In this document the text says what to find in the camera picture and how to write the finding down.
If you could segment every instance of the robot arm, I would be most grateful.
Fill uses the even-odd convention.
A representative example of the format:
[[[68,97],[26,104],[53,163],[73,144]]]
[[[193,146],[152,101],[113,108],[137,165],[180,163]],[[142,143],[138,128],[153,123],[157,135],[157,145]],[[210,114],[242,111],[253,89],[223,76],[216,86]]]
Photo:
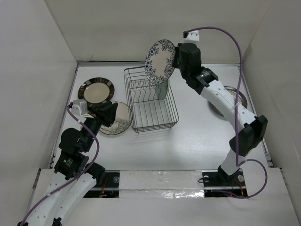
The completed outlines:
[[[107,102],[100,107],[87,109],[85,100],[77,100],[73,102],[72,109],[80,116],[90,111],[84,125],[96,135],[101,125],[109,127],[114,123],[117,107],[118,103]],[[24,224],[20,222],[18,226],[61,226],[87,191],[103,182],[105,168],[95,162],[85,169],[86,173],[83,172],[89,157],[82,153],[88,152],[93,142],[92,135],[84,127],[80,131],[69,128],[62,133],[59,144],[62,151],[42,203]]]
[[[235,99],[224,88],[218,77],[210,69],[202,67],[201,51],[196,46],[198,32],[184,33],[185,43],[176,47],[173,67],[179,68],[181,76],[189,87],[211,102],[235,129]],[[238,162],[246,159],[249,152],[263,139],[268,120],[262,115],[257,117],[240,103],[238,108]],[[236,165],[236,141],[230,140],[230,151],[218,168],[218,179],[229,181],[240,169]]]

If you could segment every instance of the white connector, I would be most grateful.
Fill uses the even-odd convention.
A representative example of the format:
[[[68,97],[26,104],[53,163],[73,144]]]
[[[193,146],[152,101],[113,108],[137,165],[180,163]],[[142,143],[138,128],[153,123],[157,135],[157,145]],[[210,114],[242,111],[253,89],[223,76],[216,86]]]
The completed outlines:
[[[188,36],[185,39],[185,42],[199,42],[199,34],[198,31],[189,32]]]
[[[74,100],[72,105],[72,113],[77,116],[84,116],[88,113],[87,102],[85,100]]]

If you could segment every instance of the wire dish rack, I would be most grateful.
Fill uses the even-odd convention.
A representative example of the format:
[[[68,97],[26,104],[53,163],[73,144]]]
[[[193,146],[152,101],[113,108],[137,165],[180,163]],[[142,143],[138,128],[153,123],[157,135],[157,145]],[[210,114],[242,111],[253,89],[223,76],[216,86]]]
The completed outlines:
[[[179,114],[174,102],[171,87],[163,100],[156,93],[156,84],[150,82],[144,71],[144,66],[124,70],[124,80],[127,93],[127,104],[131,127],[136,133],[172,128],[179,121]]]

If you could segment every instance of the metal bowl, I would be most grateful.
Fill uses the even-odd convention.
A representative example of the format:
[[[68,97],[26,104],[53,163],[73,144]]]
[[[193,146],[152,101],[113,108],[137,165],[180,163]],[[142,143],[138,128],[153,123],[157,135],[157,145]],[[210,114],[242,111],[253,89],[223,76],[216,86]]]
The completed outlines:
[[[234,88],[232,86],[224,86],[224,87],[232,96],[234,96],[234,97],[236,96],[236,91],[237,91],[236,88]],[[238,102],[241,103],[241,105],[243,107],[245,107],[245,108],[248,107],[248,101],[247,101],[245,95],[243,95],[241,92],[239,92],[239,95],[238,95]],[[210,102],[209,102],[209,106],[214,110],[215,113],[219,114],[220,116],[223,116],[223,114],[219,110],[217,110],[217,108]]]

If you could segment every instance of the blue floral plate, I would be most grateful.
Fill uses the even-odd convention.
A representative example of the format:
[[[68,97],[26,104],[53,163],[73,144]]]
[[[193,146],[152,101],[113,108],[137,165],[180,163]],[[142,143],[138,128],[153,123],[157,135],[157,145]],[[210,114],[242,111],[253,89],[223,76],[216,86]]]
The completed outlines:
[[[162,39],[153,44],[145,59],[146,77],[155,84],[168,80],[174,72],[174,54],[175,47],[169,40]]]

